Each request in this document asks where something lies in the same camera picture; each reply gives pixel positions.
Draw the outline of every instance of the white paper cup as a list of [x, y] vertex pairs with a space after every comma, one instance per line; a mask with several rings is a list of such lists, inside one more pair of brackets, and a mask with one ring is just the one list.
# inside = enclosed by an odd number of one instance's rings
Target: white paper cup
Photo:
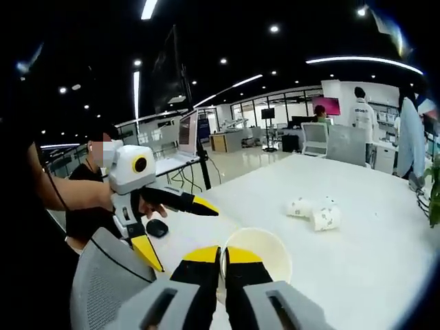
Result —
[[273, 281], [285, 281], [290, 284], [292, 277], [292, 259], [283, 242], [271, 232], [260, 228], [242, 228], [236, 231], [222, 247], [220, 258], [221, 276], [217, 290], [220, 303], [226, 300], [226, 258], [228, 246], [251, 251], [261, 258]]

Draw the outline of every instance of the white lab coat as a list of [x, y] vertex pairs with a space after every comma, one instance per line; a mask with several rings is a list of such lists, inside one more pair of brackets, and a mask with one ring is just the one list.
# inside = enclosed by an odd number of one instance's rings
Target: white lab coat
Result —
[[400, 114], [397, 174], [403, 177], [411, 165], [414, 174], [422, 177], [425, 171], [424, 126], [413, 102], [409, 98], [404, 98]]
[[351, 108], [351, 124], [365, 130], [365, 142], [373, 143], [374, 130], [377, 127], [376, 112], [365, 101], [364, 98], [357, 98], [355, 105]]

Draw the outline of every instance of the tripod stand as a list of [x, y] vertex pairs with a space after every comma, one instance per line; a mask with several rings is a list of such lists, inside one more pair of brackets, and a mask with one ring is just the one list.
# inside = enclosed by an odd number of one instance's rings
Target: tripod stand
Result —
[[266, 121], [266, 140], [267, 140], [267, 146], [266, 148], [263, 148], [263, 151], [265, 151], [266, 153], [273, 153], [275, 151], [277, 151], [277, 148], [274, 148], [273, 146], [269, 146], [269, 131], [267, 130], [267, 118], [265, 118]]

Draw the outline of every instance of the pink screen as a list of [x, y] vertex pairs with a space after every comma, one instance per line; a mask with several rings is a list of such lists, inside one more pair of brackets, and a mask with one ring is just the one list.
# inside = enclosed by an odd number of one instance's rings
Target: pink screen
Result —
[[339, 100], [337, 98], [314, 98], [312, 103], [313, 110], [317, 105], [322, 105], [325, 108], [327, 115], [338, 116], [341, 114]]

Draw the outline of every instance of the glossy floor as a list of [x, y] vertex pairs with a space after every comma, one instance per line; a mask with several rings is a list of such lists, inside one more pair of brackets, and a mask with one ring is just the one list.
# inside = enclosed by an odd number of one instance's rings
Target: glossy floor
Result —
[[[282, 151], [266, 153], [261, 149], [260, 146], [254, 148], [244, 148], [240, 151], [236, 151], [235, 153], [217, 153], [212, 151], [210, 146], [204, 146], [204, 148], [208, 152], [208, 156], [210, 158], [210, 160], [208, 160], [208, 172], [211, 186], [213, 188], [220, 184], [220, 179], [221, 183], [228, 182], [236, 177], [240, 177], [260, 167], [277, 162], [278, 160], [290, 155], [290, 153], [284, 153]], [[217, 172], [213, 163], [215, 163], [215, 166], [217, 166], [219, 172]], [[194, 183], [205, 191], [206, 189], [203, 175], [201, 174], [200, 165], [193, 165], [192, 171], [194, 173]], [[170, 182], [174, 187], [182, 187], [182, 189], [190, 192], [192, 186], [191, 181], [193, 180], [191, 167], [186, 167], [182, 174], [186, 179], [189, 180], [189, 182], [179, 174], [179, 171], [170, 173], [168, 177], [170, 179], [173, 178], [173, 180]], [[166, 183], [166, 176], [160, 177], [159, 181], [161, 183]], [[193, 192], [200, 192], [200, 189], [195, 186]]]

